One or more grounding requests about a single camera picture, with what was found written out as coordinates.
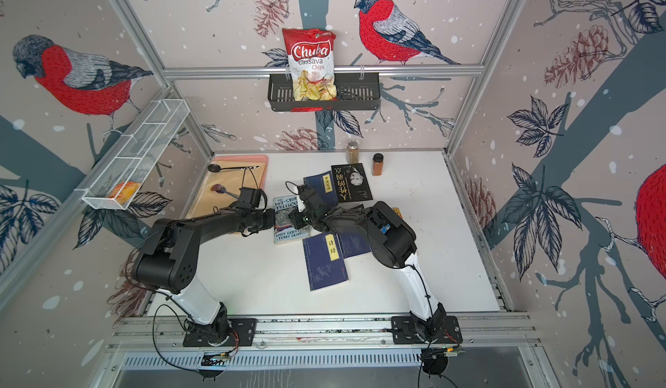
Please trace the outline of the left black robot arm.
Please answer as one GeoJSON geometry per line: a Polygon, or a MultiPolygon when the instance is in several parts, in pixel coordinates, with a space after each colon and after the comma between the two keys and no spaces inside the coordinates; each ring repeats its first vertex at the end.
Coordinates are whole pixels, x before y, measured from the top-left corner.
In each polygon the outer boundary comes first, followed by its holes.
{"type": "Polygon", "coordinates": [[[197,277],[199,247],[222,235],[243,237],[269,230],[275,211],[261,189],[242,188],[239,200],[213,214],[181,220],[159,220],[139,250],[132,277],[164,295],[185,314],[185,347],[251,346],[255,319],[231,319],[197,277]]]}

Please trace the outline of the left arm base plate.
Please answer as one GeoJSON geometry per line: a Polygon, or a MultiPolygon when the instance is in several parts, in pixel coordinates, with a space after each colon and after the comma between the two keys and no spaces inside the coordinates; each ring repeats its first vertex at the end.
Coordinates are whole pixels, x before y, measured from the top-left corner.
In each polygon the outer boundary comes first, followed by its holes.
{"type": "Polygon", "coordinates": [[[210,325],[185,321],[182,345],[187,348],[218,346],[251,346],[257,320],[251,318],[225,319],[210,325]]]}

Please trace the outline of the grey treehouse paperback book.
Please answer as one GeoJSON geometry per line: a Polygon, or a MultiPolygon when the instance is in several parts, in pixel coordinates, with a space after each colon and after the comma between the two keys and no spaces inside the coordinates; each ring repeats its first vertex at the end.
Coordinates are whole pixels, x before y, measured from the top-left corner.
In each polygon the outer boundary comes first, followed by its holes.
{"type": "Polygon", "coordinates": [[[298,197],[289,195],[273,199],[274,243],[300,241],[310,236],[311,226],[303,219],[299,210],[298,197]]]}

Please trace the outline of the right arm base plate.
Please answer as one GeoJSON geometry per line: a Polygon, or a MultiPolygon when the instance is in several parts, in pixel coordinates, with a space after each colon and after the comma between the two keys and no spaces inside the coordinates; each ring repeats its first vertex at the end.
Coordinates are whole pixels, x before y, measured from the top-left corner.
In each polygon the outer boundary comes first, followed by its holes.
{"type": "Polygon", "coordinates": [[[428,322],[412,316],[393,316],[390,332],[396,345],[460,345],[463,342],[459,320],[455,316],[428,322]]]}

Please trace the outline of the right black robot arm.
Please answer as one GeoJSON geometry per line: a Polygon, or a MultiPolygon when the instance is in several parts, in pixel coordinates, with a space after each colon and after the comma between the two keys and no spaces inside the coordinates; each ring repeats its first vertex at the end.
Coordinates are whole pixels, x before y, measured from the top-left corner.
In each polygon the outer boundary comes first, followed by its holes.
{"type": "Polygon", "coordinates": [[[364,239],[374,258],[396,272],[409,302],[409,315],[392,318],[390,332],[396,344],[460,343],[446,309],[431,293],[421,272],[416,232],[386,202],[343,209],[326,204],[311,186],[298,185],[295,190],[302,204],[298,221],[325,235],[364,239]]]}

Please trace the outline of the black Chinese paperback book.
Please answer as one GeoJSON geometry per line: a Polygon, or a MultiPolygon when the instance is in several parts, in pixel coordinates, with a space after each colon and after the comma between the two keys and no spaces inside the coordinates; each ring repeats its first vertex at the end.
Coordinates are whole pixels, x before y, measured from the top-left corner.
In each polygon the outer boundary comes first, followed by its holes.
{"type": "Polygon", "coordinates": [[[362,164],[331,166],[334,190],[340,204],[372,201],[368,177],[362,164]]]}

